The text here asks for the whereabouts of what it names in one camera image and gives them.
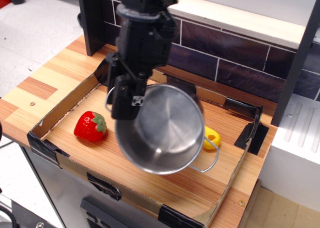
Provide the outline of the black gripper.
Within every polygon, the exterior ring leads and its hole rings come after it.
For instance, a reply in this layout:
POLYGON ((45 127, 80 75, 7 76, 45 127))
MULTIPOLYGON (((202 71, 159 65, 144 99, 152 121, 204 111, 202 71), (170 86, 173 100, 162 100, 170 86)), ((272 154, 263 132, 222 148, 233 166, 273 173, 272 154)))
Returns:
POLYGON ((177 23, 166 8, 151 14, 118 6, 116 13, 121 17, 121 29, 115 40, 117 60, 108 77, 108 86, 114 87, 111 116, 115 120, 134 120, 145 99, 147 79, 154 68, 168 62, 177 23), (126 74, 139 79, 134 83, 126 74))

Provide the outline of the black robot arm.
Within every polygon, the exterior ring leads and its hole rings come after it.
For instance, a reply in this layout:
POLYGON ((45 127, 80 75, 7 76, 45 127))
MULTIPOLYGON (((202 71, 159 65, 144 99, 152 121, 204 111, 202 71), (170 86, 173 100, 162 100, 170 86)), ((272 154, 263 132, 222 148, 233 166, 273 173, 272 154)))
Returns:
POLYGON ((121 18, 117 51, 109 63, 106 103, 115 120, 133 120, 145 99, 147 80, 153 69, 167 64, 177 23, 168 7, 178 0, 121 0, 116 14, 121 18))

